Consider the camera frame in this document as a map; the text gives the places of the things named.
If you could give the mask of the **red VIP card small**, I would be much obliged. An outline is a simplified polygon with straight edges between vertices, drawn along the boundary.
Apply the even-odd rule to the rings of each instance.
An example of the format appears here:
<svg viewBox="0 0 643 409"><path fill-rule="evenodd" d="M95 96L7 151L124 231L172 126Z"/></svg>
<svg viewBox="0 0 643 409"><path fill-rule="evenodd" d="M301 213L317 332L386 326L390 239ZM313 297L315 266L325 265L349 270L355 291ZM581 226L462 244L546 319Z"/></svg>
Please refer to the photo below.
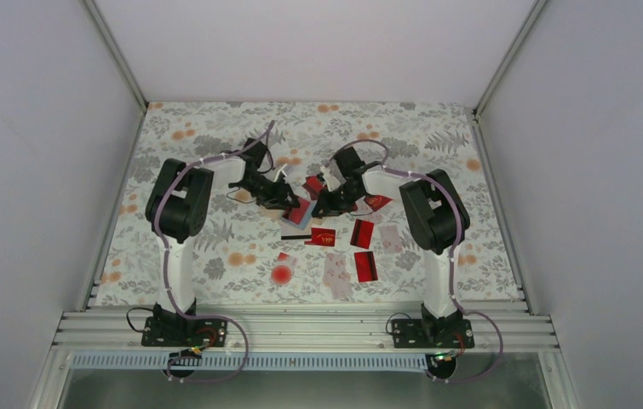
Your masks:
<svg viewBox="0 0 643 409"><path fill-rule="evenodd" d="M364 197L364 202L370 208L371 212L376 212L382 209L392 201L392 199L383 195L367 195Z"/></svg>

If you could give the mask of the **red magnetic stripe card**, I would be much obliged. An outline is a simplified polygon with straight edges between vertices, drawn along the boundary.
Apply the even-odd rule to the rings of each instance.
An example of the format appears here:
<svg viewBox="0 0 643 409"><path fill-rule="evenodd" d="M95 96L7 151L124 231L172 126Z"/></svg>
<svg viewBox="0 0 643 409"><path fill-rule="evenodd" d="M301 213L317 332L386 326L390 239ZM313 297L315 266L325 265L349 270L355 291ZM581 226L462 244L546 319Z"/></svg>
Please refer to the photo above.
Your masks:
<svg viewBox="0 0 643 409"><path fill-rule="evenodd" d="M366 220L357 219L354 223L350 245L362 249L369 249L375 224Z"/></svg>

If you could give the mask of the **beige leather card holder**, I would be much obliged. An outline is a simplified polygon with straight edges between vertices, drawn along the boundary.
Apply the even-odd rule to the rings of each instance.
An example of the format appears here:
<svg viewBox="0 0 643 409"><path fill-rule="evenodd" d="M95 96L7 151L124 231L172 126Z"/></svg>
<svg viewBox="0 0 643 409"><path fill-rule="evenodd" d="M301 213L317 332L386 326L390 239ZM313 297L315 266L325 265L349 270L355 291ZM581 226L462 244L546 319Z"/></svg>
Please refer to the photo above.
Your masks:
<svg viewBox="0 0 643 409"><path fill-rule="evenodd" d="M284 210L281 213L279 221L293 228L305 229L311 221L313 209L317 202L300 198L299 204L298 207Z"/></svg>

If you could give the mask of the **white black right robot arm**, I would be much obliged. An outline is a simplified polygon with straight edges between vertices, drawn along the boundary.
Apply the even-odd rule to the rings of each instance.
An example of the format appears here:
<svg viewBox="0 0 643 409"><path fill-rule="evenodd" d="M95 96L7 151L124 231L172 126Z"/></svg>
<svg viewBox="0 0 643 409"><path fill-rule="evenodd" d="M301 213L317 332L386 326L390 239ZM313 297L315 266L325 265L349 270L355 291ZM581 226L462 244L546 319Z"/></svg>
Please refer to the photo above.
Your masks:
<svg viewBox="0 0 643 409"><path fill-rule="evenodd" d="M411 237L425 251L427 288L422 301L422 338L430 346L443 346L463 320L453 273L456 248L464 241L470 226L468 212L450 177L443 170L420 174L395 170L380 161L366 163L351 146L337 151L331 160L341 172L343 182L318 193L313 216L349 213L364 196L399 201Z"/></svg>

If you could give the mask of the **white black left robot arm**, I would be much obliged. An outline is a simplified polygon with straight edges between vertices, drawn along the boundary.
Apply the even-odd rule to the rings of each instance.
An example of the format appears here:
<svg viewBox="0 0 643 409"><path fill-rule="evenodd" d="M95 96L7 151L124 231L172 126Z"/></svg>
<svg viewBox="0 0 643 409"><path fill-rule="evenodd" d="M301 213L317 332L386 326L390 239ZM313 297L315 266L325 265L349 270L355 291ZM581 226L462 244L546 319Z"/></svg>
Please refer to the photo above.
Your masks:
<svg viewBox="0 0 643 409"><path fill-rule="evenodd" d="M158 173L146 204L146 219L158 240L163 286L153 307L150 328L162 329L174 344L187 344L197 333L197 321L191 317L196 308L192 259L211 195L240 187L269 210L301 207L282 171L269 179L259 170L267 154L266 145L249 139L237 151L202 158L194 164L169 158Z"/></svg>

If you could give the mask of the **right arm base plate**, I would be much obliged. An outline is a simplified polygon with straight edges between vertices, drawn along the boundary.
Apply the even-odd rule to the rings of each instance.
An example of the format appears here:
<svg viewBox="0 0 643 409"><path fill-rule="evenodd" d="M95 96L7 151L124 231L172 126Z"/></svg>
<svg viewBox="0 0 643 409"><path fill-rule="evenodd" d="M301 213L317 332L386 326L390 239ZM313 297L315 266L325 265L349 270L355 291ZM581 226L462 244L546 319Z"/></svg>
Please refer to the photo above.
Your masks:
<svg viewBox="0 0 643 409"><path fill-rule="evenodd" d="M396 349L473 349L474 332L469 320L458 320L443 329L425 325L421 319L391 320Z"/></svg>

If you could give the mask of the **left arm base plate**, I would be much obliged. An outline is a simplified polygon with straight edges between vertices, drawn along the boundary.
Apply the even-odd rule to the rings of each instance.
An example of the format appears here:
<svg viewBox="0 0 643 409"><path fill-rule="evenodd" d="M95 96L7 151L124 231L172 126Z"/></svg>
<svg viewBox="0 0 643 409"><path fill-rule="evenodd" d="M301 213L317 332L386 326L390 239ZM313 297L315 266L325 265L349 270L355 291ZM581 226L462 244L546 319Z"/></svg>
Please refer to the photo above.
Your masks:
<svg viewBox="0 0 643 409"><path fill-rule="evenodd" d="M226 341L226 320L146 320L141 337L144 347L206 348L223 347Z"/></svg>

